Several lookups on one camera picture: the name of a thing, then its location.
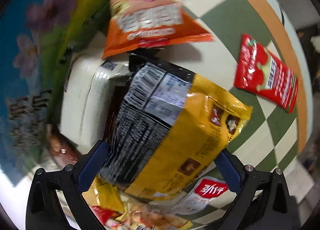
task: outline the snack bag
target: snack bag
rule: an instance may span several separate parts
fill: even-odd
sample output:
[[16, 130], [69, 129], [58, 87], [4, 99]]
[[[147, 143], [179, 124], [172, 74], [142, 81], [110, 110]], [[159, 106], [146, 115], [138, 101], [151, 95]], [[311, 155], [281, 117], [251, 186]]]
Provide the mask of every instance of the snack bag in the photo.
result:
[[125, 193], [168, 200], [241, 132], [252, 107], [147, 50], [130, 54], [129, 69], [135, 75], [127, 93], [111, 101], [118, 107], [109, 109], [110, 148], [100, 176]]
[[91, 207], [100, 207], [119, 213], [125, 212], [116, 186], [95, 177], [89, 190], [82, 193], [83, 198]]
[[298, 78], [275, 55], [244, 34], [234, 86], [268, 98], [291, 113], [297, 98]]
[[129, 199], [129, 212], [121, 219], [132, 230], [187, 230], [193, 224], [183, 218], [161, 211], [148, 204]]
[[228, 189], [223, 180], [214, 177], [202, 177], [193, 189], [170, 209], [170, 212], [181, 215], [198, 213]]
[[111, 0], [110, 5], [104, 58], [138, 47], [213, 40], [182, 10], [182, 0]]
[[113, 230], [186, 230], [192, 226], [190, 221], [143, 204], [98, 177], [82, 195], [99, 221]]

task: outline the purple flower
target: purple flower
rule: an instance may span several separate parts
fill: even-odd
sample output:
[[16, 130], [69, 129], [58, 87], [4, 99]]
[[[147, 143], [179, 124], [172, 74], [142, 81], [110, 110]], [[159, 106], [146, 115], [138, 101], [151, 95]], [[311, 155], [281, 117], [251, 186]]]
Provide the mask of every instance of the purple flower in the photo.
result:
[[27, 8], [27, 27], [49, 32], [55, 25], [66, 26], [76, 6], [77, 0], [44, 0], [43, 5], [32, 4]]
[[32, 40], [25, 34], [17, 36], [17, 44], [20, 53], [15, 57], [13, 66], [20, 69], [20, 78], [31, 77], [35, 68], [37, 68], [37, 47]]

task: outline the yellow snack bag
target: yellow snack bag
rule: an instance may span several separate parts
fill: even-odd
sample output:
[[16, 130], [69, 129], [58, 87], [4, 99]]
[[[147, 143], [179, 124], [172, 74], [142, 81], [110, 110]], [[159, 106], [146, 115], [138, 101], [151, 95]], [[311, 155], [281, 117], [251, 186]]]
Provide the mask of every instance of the yellow snack bag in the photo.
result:
[[91, 207], [125, 212], [117, 187], [98, 177], [95, 177], [89, 190], [82, 193], [82, 196]]
[[147, 50], [132, 52], [129, 68], [126, 95], [110, 105], [118, 107], [109, 109], [110, 151], [100, 176], [134, 196], [171, 199], [241, 132], [252, 107]]

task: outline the ramen package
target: ramen package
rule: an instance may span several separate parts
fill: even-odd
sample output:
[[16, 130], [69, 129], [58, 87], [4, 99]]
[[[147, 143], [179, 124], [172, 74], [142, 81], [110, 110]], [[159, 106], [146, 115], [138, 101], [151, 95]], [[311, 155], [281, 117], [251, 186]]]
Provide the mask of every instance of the ramen package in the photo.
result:
[[249, 35], [243, 35], [234, 86], [268, 98], [291, 113], [298, 79], [279, 58]]
[[100, 176], [125, 193], [167, 200], [193, 181], [250, 119], [232, 94], [187, 69], [130, 54], [134, 76], [107, 133]]
[[103, 57], [186, 42], [212, 35], [183, 11], [182, 0], [111, 0], [112, 18]]
[[223, 180], [214, 177], [202, 177], [194, 188], [171, 208], [170, 212], [181, 215], [198, 213], [228, 189]]

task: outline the red snack bag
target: red snack bag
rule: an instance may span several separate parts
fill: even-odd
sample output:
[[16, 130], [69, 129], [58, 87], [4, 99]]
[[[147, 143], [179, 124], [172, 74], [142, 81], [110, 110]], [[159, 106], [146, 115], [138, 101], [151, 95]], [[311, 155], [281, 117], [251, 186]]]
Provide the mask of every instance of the red snack bag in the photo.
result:
[[103, 225], [106, 224], [108, 219], [114, 213], [114, 211], [112, 211], [112, 210], [105, 209], [105, 208], [98, 207], [98, 206], [93, 206], [93, 207], [90, 207], [90, 208], [93, 211], [93, 213], [95, 214], [95, 216], [98, 218], [100, 223], [102, 223]]
[[137, 49], [212, 41], [182, 10], [182, 0], [110, 0], [112, 18], [103, 58]]
[[244, 34], [234, 86], [268, 98], [291, 113], [298, 78], [274, 54]]

